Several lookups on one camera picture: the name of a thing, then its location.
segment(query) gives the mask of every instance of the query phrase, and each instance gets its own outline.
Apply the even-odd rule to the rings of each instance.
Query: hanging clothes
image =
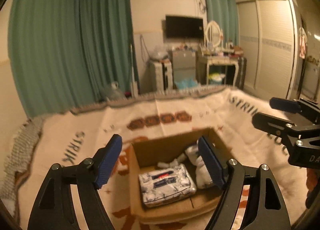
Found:
[[[299,56],[302,59],[305,59],[306,58],[306,45],[307,45],[307,41],[308,41],[308,36],[302,27],[300,27],[299,33],[300,33],[300,54],[299,54]]]

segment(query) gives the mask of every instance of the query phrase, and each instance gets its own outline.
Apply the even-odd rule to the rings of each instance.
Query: white wall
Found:
[[[8,23],[12,1],[7,0],[0,10],[0,63],[8,60]]]
[[[207,25],[207,13],[199,10],[199,0],[130,0],[134,44],[138,66],[140,92],[152,90],[148,69],[148,55],[140,46],[140,36],[143,35],[149,53],[155,46],[164,45],[171,48],[183,43],[183,40],[167,40],[163,36],[165,15],[182,15],[203,18],[204,27]]]
[[[12,0],[0,11],[0,182],[4,176],[3,161],[13,133],[27,119],[14,85],[8,59],[8,21]]]
[[[133,33],[162,31],[166,14],[200,17],[206,25],[206,13],[199,12],[199,0],[130,0]]]

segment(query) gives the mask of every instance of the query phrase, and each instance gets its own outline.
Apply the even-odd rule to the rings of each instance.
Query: wardrobe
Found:
[[[247,58],[244,91],[265,100],[298,98],[297,6],[292,0],[240,0],[237,7],[240,46]]]

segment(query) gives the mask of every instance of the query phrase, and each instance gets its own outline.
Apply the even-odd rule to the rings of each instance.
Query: table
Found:
[[[218,57],[218,56],[199,56],[199,61],[201,63],[206,64],[207,66],[207,73],[206,73],[206,84],[209,84],[209,68],[211,65],[215,66],[235,66],[235,76],[233,78],[233,86],[236,85],[236,79],[239,72],[239,64],[238,58],[231,58],[231,57]]]

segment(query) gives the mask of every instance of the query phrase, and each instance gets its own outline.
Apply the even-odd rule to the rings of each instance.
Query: television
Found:
[[[165,16],[167,38],[203,39],[203,19]]]

